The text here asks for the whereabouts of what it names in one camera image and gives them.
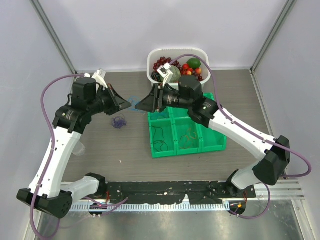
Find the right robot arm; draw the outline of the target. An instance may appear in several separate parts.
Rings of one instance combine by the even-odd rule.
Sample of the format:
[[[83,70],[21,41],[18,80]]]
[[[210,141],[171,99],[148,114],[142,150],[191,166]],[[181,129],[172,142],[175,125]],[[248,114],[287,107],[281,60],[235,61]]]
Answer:
[[[288,138],[264,134],[232,116],[216,100],[204,96],[202,85],[194,76],[182,76],[178,89],[154,84],[150,93],[135,105],[137,110],[148,113],[161,113],[167,107],[187,109],[195,123],[225,135],[255,157],[256,163],[235,170],[227,179],[225,190],[230,197],[238,197],[255,184],[274,186],[290,163]]]

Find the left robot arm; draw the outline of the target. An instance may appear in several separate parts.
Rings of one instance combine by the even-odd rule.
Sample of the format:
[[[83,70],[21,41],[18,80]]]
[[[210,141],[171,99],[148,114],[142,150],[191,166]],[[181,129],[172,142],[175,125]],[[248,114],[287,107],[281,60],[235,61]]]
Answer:
[[[80,77],[72,84],[68,101],[60,107],[49,124],[51,140],[41,166],[28,188],[20,189],[16,198],[58,219],[64,218],[72,204],[87,197],[100,200],[107,192],[105,177],[88,173],[82,179],[61,186],[69,159],[94,115],[112,116],[131,107],[111,84],[92,77]]]

